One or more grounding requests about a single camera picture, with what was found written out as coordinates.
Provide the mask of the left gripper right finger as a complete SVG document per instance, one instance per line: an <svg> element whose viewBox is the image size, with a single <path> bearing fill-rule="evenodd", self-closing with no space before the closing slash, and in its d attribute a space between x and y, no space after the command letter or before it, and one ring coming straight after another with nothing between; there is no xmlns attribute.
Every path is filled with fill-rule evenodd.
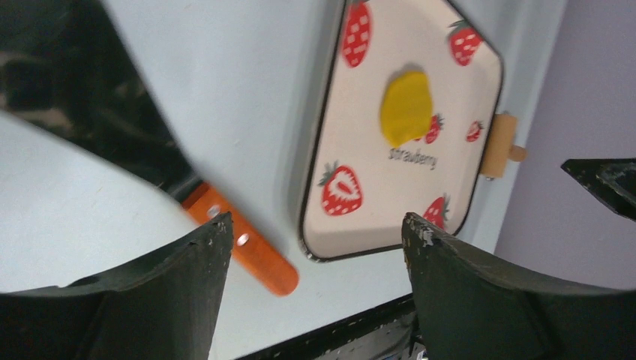
<svg viewBox="0 0 636 360"><path fill-rule="evenodd" d="M633 359L635 291L505 261L405 215L403 252L430 359Z"/></svg>

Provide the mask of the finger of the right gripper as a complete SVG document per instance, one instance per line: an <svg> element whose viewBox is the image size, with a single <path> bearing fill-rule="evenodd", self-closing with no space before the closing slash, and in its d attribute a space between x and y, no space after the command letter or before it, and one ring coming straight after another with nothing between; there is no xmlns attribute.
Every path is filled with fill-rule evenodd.
<svg viewBox="0 0 636 360"><path fill-rule="evenodd" d="M635 158L568 159L560 167L614 214L635 221Z"/></svg>

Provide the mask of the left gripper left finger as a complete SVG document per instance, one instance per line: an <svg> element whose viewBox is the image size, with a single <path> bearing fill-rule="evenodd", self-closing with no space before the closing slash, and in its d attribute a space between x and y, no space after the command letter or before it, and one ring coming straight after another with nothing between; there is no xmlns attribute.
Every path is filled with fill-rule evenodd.
<svg viewBox="0 0 636 360"><path fill-rule="evenodd" d="M207 359L233 249L219 214L69 286L1 295L3 359Z"/></svg>

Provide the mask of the strawberry print tray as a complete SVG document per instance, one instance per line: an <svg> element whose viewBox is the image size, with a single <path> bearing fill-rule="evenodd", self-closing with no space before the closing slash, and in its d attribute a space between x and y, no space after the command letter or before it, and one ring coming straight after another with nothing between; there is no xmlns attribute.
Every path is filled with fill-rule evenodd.
<svg viewBox="0 0 636 360"><path fill-rule="evenodd" d="M405 214L456 234L503 87L503 60L453 1L350 1L300 218L308 257L401 244Z"/></svg>

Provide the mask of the yellow dough piece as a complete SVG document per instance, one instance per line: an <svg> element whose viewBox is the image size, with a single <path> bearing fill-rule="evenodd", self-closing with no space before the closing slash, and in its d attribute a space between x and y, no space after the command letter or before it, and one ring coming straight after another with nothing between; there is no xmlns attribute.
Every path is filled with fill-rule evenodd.
<svg viewBox="0 0 636 360"><path fill-rule="evenodd" d="M405 71L386 86L379 109L380 132L394 148L421 138L431 129L433 108L428 75Z"/></svg>

